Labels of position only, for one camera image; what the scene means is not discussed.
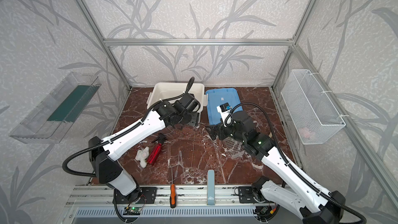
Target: white plush toy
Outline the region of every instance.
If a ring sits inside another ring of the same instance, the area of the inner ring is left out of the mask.
[[[145,161],[149,156],[149,147],[145,147],[145,149],[141,149],[137,151],[137,155],[135,156],[135,160],[140,161],[140,165],[142,168],[147,166],[147,162]]]

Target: blue container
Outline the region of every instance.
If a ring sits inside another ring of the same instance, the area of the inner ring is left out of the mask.
[[[209,124],[221,123],[221,114],[217,112],[217,107],[224,103],[228,103],[231,108],[240,104],[238,92],[235,88],[218,88],[209,89],[207,94],[207,115],[209,116]],[[235,112],[242,111],[242,107],[238,107]]]

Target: wire mesh basket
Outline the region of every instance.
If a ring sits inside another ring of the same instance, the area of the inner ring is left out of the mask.
[[[281,94],[303,144],[323,144],[346,126],[308,69],[291,70]]]

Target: leaf-patterned wallpaper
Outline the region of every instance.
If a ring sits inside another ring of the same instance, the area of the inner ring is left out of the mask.
[[[292,69],[304,69],[293,54],[275,92],[285,117],[286,126],[292,133],[292,142],[299,153],[304,170],[322,186],[338,190],[346,197],[346,205],[365,215],[368,223],[398,223],[398,213],[391,204],[372,172],[357,153],[344,129],[324,144],[303,145],[294,123],[281,97]],[[342,222],[354,222],[358,218],[345,213]]]
[[[398,179],[397,13],[397,0],[320,0],[298,43]],[[289,70],[300,68],[293,57],[277,92]],[[398,223],[396,210],[344,130],[325,144],[304,146],[286,108],[283,112],[312,177],[341,190],[368,223]]]
[[[105,38],[292,38],[309,0],[85,0]],[[287,47],[113,47],[131,85],[272,85]]]
[[[398,180],[398,0],[321,0],[299,45]]]
[[[85,0],[106,38],[291,38],[308,0]]]
[[[0,223],[55,223],[75,185],[62,161],[111,129],[127,97],[73,0],[0,0]],[[59,144],[23,144],[8,134],[70,72],[102,86]],[[87,157],[73,167],[90,171]]]
[[[205,85],[272,85],[286,51],[285,46],[113,48],[130,84],[136,86],[188,81],[192,76]]]

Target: clear plastic shelf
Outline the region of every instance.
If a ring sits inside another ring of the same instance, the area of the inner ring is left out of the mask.
[[[98,76],[68,76],[10,133],[26,144],[57,144],[101,86]]]

